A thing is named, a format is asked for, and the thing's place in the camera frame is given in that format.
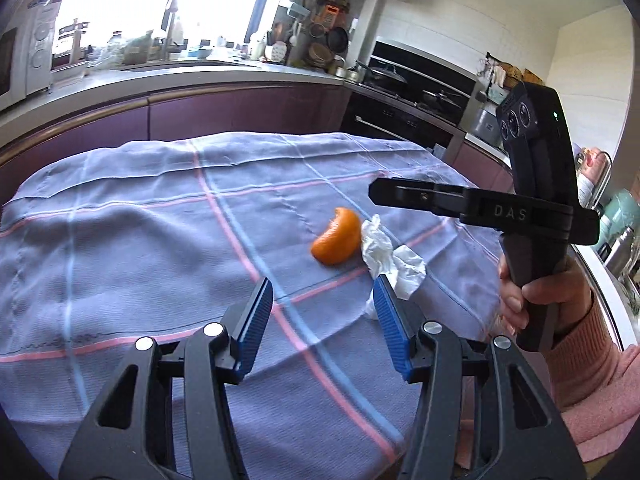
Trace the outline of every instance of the oven handle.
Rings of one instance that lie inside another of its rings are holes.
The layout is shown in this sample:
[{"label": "oven handle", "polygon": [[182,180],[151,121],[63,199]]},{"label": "oven handle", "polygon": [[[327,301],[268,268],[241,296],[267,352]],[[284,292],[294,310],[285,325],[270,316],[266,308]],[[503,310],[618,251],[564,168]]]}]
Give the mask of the oven handle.
[{"label": "oven handle", "polygon": [[364,124],[365,126],[369,126],[370,128],[374,128],[374,129],[378,130],[379,132],[383,132],[383,133],[385,133],[387,135],[393,136],[396,139],[405,140],[406,142],[411,142],[410,140],[405,139],[404,137],[400,137],[399,135],[396,135],[395,133],[390,132],[389,130],[385,130],[384,128],[380,128],[380,126],[376,126],[375,124],[372,124],[372,123],[367,123],[367,121],[365,121],[362,117],[360,117],[358,115],[356,115],[356,122],[360,123],[360,124]]}]

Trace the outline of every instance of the fingernail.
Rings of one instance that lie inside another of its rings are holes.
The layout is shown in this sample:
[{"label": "fingernail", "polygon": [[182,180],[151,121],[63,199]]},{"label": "fingernail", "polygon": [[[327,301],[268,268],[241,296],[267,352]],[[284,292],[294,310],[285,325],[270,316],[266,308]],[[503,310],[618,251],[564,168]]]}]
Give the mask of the fingernail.
[{"label": "fingernail", "polygon": [[522,302],[518,300],[518,298],[514,298],[513,296],[511,296],[510,298],[507,298],[504,302],[514,312],[519,312],[522,310]]}]

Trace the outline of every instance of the oven control knob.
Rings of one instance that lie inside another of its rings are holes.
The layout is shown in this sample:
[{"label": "oven control knob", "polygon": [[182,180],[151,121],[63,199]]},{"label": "oven control knob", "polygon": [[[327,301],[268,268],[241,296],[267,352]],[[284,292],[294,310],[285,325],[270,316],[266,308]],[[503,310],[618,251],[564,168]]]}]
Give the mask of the oven control knob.
[{"label": "oven control knob", "polygon": [[44,65],[46,57],[47,53],[43,49],[40,49],[35,54],[33,54],[33,57],[31,58],[31,66],[33,66],[34,68],[40,68]]},{"label": "oven control knob", "polygon": [[36,28],[35,37],[36,40],[42,41],[49,35],[49,23],[41,23]]}]

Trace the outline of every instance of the metal pin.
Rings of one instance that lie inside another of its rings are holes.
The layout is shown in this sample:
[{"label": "metal pin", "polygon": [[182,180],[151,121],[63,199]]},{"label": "metal pin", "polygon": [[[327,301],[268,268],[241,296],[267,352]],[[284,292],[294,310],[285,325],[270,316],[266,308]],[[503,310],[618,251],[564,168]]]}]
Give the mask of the metal pin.
[{"label": "metal pin", "polygon": [[442,332],[442,325],[437,321],[427,321],[422,329],[428,334],[439,334]]},{"label": "metal pin", "polygon": [[511,346],[511,340],[508,337],[499,335],[494,339],[494,345],[496,345],[498,348],[501,348],[502,350],[506,350]]},{"label": "metal pin", "polygon": [[209,323],[204,327],[204,335],[208,335],[209,337],[216,337],[222,334],[225,330],[220,323]]},{"label": "metal pin", "polygon": [[154,340],[150,337],[141,337],[136,341],[136,348],[141,352],[149,350],[154,345]]}]

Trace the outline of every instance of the crumpled white tissue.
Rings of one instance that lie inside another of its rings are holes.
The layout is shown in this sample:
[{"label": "crumpled white tissue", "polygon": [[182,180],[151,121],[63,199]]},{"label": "crumpled white tissue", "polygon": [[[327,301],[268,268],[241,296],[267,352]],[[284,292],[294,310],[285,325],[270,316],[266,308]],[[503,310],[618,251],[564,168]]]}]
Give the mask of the crumpled white tissue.
[{"label": "crumpled white tissue", "polygon": [[[373,215],[365,220],[360,230],[362,235],[362,259],[369,267],[375,280],[380,274],[386,274],[396,296],[408,300],[424,281],[427,271],[424,260],[406,245],[394,250],[391,240],[382,230],[380,216]],[[365,304],[365,315],[377,319],[373,304],[373,290]]]}]

